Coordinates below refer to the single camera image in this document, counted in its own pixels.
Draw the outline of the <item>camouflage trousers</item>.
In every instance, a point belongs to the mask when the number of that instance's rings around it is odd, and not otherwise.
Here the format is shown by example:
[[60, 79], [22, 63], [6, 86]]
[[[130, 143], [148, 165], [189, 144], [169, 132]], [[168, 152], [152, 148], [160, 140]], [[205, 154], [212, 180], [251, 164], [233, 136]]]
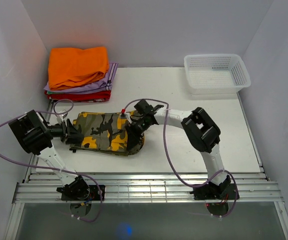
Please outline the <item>camouflage trousers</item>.
[[84, 135], [82, 143], [71, 144], [70, 150], [94, 151], [109, 155], [127, 157], [137, 154], [144, 146], [144, 138], [131, 150], [127, 149], [128, 135], [125, 126], [128, 120], [119, 117], [118, 112], [81, 112], [73, 121], [76, 129]]

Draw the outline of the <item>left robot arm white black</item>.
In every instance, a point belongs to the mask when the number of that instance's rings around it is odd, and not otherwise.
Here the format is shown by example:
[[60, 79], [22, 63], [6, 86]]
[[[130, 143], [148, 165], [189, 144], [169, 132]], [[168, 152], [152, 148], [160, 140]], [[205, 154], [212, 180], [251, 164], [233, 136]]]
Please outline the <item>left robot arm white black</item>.
[[52, 143], [54, 138], [68, 145], [82, 143], [84, 135], [69, 119], [48, 125], [40, 113], [31, 110], [8, 126], [23, 150], [43, 160], [60, 179], [62, 187], [57, 188], [57, 192], [72, 200], [85, 200], [90, 196], [86, 181], [65, 164]]

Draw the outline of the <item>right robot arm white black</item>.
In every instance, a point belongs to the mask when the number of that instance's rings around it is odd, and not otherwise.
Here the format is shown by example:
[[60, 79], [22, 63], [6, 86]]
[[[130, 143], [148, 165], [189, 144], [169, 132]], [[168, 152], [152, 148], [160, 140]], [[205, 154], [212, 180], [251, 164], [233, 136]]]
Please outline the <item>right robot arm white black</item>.
[[192, 184], [184, 181], [172, 163], [170, 167], [184, 185], [192, 188], [191, 194], [196, 200], [237, 200], [239, 192], [232, 174], [224, 168], [220, 155], [221, 131], [207, 112], [197, 107], [194, 110], [171, 109], [169, 104], [158, 101], [158, 105], [148, 104], [148, 99], [134, 100], [139, 119], [126, 124], [127, 149], [133, 149], [139, 144], [144, 132], [152, 125], [173, 126], [182, 129], [192, 147], [197, 150], [206, 166], [208, 179], [202, 184]]

